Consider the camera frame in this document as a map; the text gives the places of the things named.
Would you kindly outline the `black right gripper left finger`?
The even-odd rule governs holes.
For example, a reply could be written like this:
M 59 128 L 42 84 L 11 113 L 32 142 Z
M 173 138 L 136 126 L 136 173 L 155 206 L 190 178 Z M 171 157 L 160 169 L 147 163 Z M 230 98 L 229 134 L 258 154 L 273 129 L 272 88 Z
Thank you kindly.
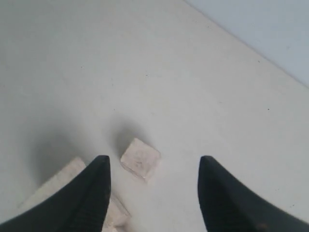
M 2 223 L 2 232 L 100 232 L 111 196 L 109 156 L 97 156 L 61 190 Z

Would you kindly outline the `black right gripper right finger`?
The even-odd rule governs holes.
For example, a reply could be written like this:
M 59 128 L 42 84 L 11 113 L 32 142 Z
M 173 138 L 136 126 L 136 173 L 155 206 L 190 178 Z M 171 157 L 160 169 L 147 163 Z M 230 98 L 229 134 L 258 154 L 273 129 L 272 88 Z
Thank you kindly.
M 308 223 L 251 191 L 212 156 L 199 163 L 197 193 L 209 232 L 307 232 Z

